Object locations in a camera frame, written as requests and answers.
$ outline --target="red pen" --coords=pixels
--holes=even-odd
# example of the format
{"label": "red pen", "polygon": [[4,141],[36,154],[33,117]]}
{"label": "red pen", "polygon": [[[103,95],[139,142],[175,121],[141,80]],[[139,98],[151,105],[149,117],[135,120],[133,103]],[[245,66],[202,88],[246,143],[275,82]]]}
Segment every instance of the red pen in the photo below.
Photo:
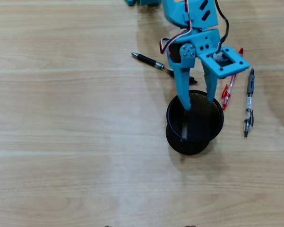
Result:
{"label": "red pen", "polygon": [[[243,52],[244,52],[244,49],[241,48],[238,53],[242,56]],[[228,86],[228,84],[227,84],[225,89],[224,89],[224,91],[223,91],[223,93],[222,93],[222,103],[223,103],[222,109],[223,110],[225,110],[227,105],[229,104],[230,97],[231,97],[231,92],[232,92],[235,80],[236,80],[236,74],[231,76],[230,85]]]}

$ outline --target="pen clip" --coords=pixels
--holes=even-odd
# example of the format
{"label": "pen clip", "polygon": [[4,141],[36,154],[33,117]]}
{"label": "pen clip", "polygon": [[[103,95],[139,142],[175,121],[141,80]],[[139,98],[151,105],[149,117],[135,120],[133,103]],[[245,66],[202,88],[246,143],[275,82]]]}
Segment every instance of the pen clip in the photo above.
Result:
{"label": "pen clip", "polygon": [[228,94],[227,90],[228,90],[228,84],[226,84],[225,89],[223,90],[222,98],[225,98],[226,95]]}
{"label": "pen clip", "polygon": [[251,123],[251,126],[253,127],[253,124],[254,124],[254,115],[253,115],[253,110],[251,112],[251,116],[252,116],[252,123]]}

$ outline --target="clear pen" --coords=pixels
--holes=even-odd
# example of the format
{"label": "clear pen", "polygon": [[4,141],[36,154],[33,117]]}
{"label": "clear pen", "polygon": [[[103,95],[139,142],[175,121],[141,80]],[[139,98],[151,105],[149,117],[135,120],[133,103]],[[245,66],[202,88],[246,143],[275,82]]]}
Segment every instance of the clear pen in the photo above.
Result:
{"label": "clear pen", "polygon": [[251,69],[247,88],[247,105],[246,115],[244,121],[244,136],[248,136],[248,132],[252,129],[254,123],[253,110],[252,110],[252,96],[254,92],[254,69]]}

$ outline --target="pen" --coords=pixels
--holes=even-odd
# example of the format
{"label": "pen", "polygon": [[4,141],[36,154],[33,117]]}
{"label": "pen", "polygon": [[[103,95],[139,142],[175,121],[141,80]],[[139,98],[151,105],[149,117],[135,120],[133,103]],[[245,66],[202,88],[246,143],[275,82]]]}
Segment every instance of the pen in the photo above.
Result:
{"label": "pen", "polygon": [[[244,49],[241,48],[240,51],[239,51],[239,54],[242,56],[243,52],[244,52]],[[234,87],[234,83],[236,81],[236,77],[237,77],[237,74],[234,74],[234,75],[231,76],[229,86],[228,86],[228,84],[226,84],[226,87],[225,87],[225,89],[222,93],[222,103],[223,103],[222,109],[223,110],[225,110],[227,105],[229,104],[231,93],[232,93],[232,90],[233,90],[233,87]]]}
{"label": "pen", "polygon": [[244,135],[248,136],[248,132],[252,129],[254,123],[253,110],[252,110],[252,96],[254,92],[254,69],[251,69],[247,88],[247,106],[246,116],[244,121]]}
{"label": "pen", "polygon": [[[166,73],[168,73],[170,76],[174,77],[174,72],[172,69],[169,69],[169,68],[166,68],[164,64],[158,62],[158,61],[155,61],[151,58],[148,58],[142,54],[139,54],[139,53],[131,53],[133,57],[135,57],[136,59],[138,59],[139,61],[143,62],[143,63],[146,63],[147,65],[150,65],[152,67],[155,67],[161,71],[164,71]],[[190,77],[189,78],[189,84],[192,85],[192,84],[197,84],[198,82],[194,79],[194,77]]]}

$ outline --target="black pen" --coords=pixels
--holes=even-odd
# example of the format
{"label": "black pen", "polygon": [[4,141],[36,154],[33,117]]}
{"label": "black pen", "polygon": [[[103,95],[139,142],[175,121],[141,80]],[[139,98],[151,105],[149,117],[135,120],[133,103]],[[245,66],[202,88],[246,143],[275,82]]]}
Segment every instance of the black pen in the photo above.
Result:
{"label": "black pen", "polygon": [[253,110],[252,110],[252,96],[254,92],[254,69],[251,69],[247,88],[247,106],[246,116],[244,121],[244,136],[248,136],[248,132],[252,129],[254,123]]}
{"label": "black pen", "polygon": [[[139,61],[146,63],[147,65],[150,65],[152,67],[155,67],[161,71],[164,71],[166,73],[168,73],[170,76],[174,77],[174,72],[172,69],[166,68],[164,64],[155,61],[153,59],[150,59],[142,54],[139,53],[131,53],[133,57],[135,57],[136,59],[138,59]],[[189,84],[197,84],[198,82],[194,79],[194,77],[190,77],[189,78]]]}

